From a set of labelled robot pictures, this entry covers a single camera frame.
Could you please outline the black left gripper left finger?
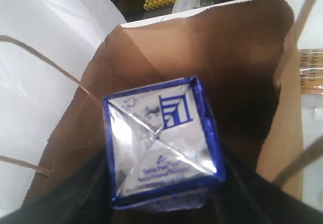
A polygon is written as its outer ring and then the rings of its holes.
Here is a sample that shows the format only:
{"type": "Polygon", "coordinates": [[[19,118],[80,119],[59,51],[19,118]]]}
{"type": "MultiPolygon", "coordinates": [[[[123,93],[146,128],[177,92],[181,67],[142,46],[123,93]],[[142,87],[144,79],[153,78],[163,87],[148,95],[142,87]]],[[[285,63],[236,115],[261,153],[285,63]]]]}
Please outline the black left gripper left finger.
{"type": "Polygon", "coordinates": [[[106,147],[72,176],[35,202],[1,218],[1,223],[111,223],[106,147]]]}

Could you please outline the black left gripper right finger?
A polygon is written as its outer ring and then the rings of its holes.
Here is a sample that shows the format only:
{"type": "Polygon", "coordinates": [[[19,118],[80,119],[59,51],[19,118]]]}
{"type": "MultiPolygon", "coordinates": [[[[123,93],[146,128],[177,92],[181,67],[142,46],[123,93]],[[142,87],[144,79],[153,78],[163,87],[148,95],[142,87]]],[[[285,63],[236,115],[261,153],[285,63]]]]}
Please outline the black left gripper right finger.
{"type": "Polygon", "coordinates": [[[322,213],[284,193],[246,167],[224,157],[226,180],[213,194],[219,223],[322,223],[322,213]]]}

